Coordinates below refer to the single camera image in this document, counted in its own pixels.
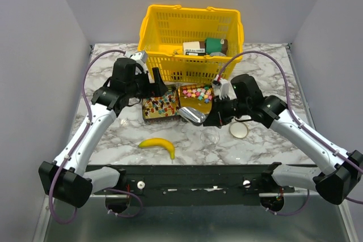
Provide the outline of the candy tin box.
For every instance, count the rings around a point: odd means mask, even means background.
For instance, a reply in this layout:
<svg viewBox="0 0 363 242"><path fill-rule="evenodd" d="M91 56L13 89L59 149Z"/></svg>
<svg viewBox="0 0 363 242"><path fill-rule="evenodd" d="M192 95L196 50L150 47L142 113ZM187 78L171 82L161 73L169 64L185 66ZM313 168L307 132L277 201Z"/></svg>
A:
<svg viewBox="0 0 363 242"><path fill-rule="evenodd" d="M214 90L210 84L168 85L161 97L142 99L142 118L145 122L178 120L181 107L192 107L207 115L212 108Z"/></svg>

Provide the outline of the shiny metal scoop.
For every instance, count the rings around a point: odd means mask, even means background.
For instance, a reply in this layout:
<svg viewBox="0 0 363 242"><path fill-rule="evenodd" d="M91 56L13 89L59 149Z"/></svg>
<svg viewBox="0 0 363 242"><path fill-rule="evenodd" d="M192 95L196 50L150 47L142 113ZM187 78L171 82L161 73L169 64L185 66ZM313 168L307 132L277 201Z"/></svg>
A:
<svg viewBox="0 0 363 242"><path fill-rule="evenodd" d="M202 125L206 120L205 114L192 107L181 107L178 110L178 115L195 126Z"/></svg>

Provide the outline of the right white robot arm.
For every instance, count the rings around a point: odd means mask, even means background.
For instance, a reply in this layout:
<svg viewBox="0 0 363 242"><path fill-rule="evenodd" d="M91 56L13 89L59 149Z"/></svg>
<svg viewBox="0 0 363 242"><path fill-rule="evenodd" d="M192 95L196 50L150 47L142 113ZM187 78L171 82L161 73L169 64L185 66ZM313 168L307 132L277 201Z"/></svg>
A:
<svg viewBox="0 0 363 242"><path fill-rule="evenodd" d="M307 155L314 167L277 163L261 177L261 186L274 192L281 186L305 188L319 193L331 204L341 204L362 176L362 153L333 144L304 123L286 102L275 95L264 96L254 79L242 74L227 81L212 82L214 98L204 126L221 128L234 118L249 116L283 136Z"/></svg>

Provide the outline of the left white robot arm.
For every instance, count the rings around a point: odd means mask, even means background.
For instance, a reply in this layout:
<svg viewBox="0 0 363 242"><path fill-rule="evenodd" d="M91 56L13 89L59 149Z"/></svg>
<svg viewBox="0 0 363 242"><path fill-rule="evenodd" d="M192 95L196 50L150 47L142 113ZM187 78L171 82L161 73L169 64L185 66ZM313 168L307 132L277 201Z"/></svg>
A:
<svg viewBox="0 0 363 242"><path fill-rule="evenodd" d="M153 82L140 62L125 57L116 60L112 75L94 92L88 114L71 141L51 163L42 162L39 167L44 192L50 198L80 208L96 191L85 175L88 160L102 135L131 98L163 96L168 90L159 69L154 67L151 73Z"/></svg>

